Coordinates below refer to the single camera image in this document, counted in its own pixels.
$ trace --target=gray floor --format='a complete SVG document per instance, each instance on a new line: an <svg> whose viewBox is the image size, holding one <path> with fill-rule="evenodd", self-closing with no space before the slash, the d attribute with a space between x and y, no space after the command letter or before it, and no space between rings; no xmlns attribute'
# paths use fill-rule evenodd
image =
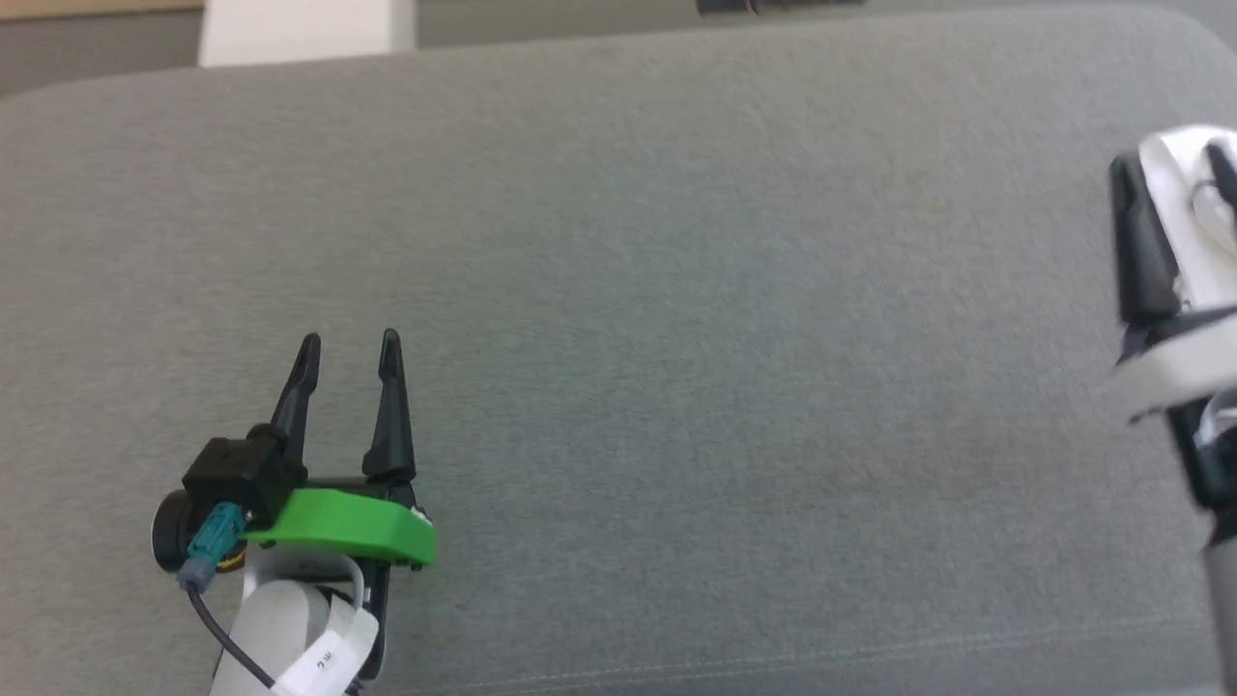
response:
<svg viewBox="0 0 1237 696"><path fill-rule="evenodd" d="M1142 0L1199 19L1237 48L1237 2ZM820 21L858 14L949 11L1025 4L1084 5L1085 0L867 0L790 16L701 20L694 0L421 0L422 47L531 41L605 33L673 31L762 21ZM197 12L163 12L0 22L0 95L108 74L192 66Z"/></svg>

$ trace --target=wooden board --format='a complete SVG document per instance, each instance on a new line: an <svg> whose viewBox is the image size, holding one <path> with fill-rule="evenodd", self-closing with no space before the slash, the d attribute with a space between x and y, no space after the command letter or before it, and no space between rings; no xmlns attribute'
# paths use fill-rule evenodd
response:
<svg viewBox="0 0 1237 696"><path fill-rule="evenodd" d="M190 10L202 4L203 0L0 0L0 20Z"/></svg>

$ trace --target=cable tag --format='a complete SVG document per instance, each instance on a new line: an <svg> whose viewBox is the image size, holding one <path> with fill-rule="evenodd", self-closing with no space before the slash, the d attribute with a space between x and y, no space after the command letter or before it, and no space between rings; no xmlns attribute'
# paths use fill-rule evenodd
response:
<svg viewBox="0 0 1237 696"><path fill-rule="evenodd" d="M327 629L280 675L271 691L276 696L340 696L361 671L377 635L374 614L332 597Z"/></svg>

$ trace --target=green bracket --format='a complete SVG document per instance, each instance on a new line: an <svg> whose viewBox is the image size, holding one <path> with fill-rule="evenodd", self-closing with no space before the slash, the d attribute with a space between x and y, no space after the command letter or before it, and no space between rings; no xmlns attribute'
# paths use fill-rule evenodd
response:
<svg viewBox="0 0 1237 696"><path fill-rule="evenodd" d="M434 525L419 512L329 488L293 491L280 519L270 529L245 533L245 539L421 566L434 562L438 548Z"/></svg>

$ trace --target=teal connector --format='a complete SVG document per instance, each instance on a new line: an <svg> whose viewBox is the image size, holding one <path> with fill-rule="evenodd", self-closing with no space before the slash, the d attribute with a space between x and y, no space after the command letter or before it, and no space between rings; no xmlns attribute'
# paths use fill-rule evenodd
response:
<svg viewBox="0 0 1237 696"><path fill-rule="evenodd" d="M240 506L235 503L215 506L189 543L189 560L176 574L181 588L195 587L199 592L204 592L215 577L215 567L240 541L241 534L245 534L245 513Z"/></svg>

